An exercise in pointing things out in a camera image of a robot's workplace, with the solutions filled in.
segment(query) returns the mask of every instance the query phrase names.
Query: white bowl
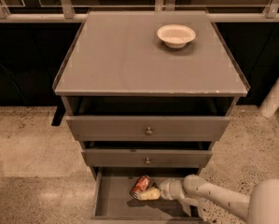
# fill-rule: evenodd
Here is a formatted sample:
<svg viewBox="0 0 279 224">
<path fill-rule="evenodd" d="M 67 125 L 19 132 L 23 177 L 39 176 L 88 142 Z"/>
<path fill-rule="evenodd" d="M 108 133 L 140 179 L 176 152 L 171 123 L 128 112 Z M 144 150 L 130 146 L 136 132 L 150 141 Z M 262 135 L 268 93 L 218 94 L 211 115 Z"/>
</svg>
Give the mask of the white bowl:
<svg viewBox="0 0 279 224">
<path fill-rule="evenodd" d="M 158 30 L 158 37 L 171 49 L 181 49 L 194 40 L 195 32 L 183 25 L 166 25 Z"/>
</svg>

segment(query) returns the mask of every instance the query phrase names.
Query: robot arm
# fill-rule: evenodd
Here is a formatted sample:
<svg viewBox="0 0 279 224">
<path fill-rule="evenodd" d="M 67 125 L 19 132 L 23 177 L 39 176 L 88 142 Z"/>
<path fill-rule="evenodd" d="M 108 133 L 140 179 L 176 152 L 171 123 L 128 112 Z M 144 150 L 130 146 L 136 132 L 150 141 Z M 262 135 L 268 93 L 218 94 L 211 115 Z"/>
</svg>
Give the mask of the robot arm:
<svg viewBox="0 0 279 224">
<path fill-rule="evenodd" d="M 183 180 L 164 180 L 160 184 L 160 196 L 197 206 L 199 212 L 204 201 L 210 200 L 247 224 L 279 223 L 278 179 L 261 182 L 247 196 L 211 184 L 197 175 L 188 175 Z"/>
</svg>

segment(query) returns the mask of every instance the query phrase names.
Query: food item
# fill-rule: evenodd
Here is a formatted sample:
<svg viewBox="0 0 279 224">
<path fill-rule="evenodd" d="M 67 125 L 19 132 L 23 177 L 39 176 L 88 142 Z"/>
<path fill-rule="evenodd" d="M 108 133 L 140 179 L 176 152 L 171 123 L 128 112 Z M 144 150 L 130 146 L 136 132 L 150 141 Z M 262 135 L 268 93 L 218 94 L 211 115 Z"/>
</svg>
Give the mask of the food item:
<svg viewBox="0 0 279 224">
<path fill-rule="evenodd" d="M 160 191 L 155 187 L 151 187 L 138 195 L 138 200 L 158 200 L 160 198 Z"/>
<path fill-rule="evenodd" d="M 142 175 L 131 190 L 131 195 L 138 199 L 139 194 L 145 191 L 150 184 L 151 178 L 148 175 Z"/>
</svg>

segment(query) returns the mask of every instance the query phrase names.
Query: closed drawer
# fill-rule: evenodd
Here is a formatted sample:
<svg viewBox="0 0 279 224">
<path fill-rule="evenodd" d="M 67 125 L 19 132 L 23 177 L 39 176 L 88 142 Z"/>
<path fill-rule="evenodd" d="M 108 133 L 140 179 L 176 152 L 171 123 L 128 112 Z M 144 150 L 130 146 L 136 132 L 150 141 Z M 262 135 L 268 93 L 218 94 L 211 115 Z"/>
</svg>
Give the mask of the closed drawer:
<svg viewBox="0 0 279 224">
<path fill-rule="evenodd" d="M 130 190 L 141 175 L 159 185 L 166 178 L 184 178 L 194 169 L 99 168 L 92 217 L 94 224 L 206 224 L 196 208 L 186 209 L 178 201 L 138 201 Z"/>
<path fill-rule="evenodd" d="M 146 150 L 146 149 L 84 149 L 84 161 L 95 167 L 188 167 L 203 168 L 212 151 Z"/>
<path fill-rule="evenodd" d="M 79 141 L 216 141 L 228 117 L 68 116 Z"/>
</svg>

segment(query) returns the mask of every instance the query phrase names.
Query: speckled floor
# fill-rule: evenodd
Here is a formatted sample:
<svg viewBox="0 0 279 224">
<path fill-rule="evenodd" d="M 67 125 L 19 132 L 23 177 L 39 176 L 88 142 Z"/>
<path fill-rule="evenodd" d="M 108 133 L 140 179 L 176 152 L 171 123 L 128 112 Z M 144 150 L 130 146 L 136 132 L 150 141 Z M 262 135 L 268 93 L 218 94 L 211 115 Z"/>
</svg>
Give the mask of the speckled floor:
<svg viewBox="0 0 279 224">
<path fill-rule="evenodd" d="M 84 223 L 94 180 L 65 122 L 50 126 L 55 107 L 0 107 L 0 223 Z M 279 178 L 279 110 L 271 119 L 255 106 L 236 106 L 201 176 L 250 194 Z M 243 223 L 208 202 L 209 223 Z"/>
</svg>

